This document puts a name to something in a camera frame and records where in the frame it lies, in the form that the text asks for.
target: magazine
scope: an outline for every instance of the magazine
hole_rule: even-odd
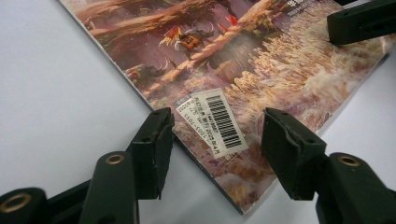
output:
[[[395,42],[332,45],[333,0],[60,1],[241,214],[276,178],[264,108],[316,132]]]

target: cover illustration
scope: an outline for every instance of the cover illustration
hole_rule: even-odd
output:
[[[316,132],[395,40],[332,45],[326,17],[342,9],[332,0],[60,1],[152,108],[172,108],[178,140],[241,214],[276,178],[260,152],[264,108]],[[217,156],[189,117],[194,94],[213,90],[247,149]]]

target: magazine cover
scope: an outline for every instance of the magazine cover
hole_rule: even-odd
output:
[[[329,43],[332,0],[60,0],[245,214],[274,179],[265,107],[316,132],[394,43]]]

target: barcode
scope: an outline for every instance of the barcode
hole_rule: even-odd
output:
[[[221,97],[219,95],[208,97],[206,101],[226,148],[242,145]]]

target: white surface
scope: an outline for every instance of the white surface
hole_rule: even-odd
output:
[[[127,82],[57,1],[0,6],[0,195],[40,187],[48,197],[92,176],[124,150],[149,114]],[[396,189],[396,49],[321,136],[327,154],[366,160]],[[314,202],[274,185],[241,217],[177,145],[161,201],[140,201],[148,223],[318,223]]]

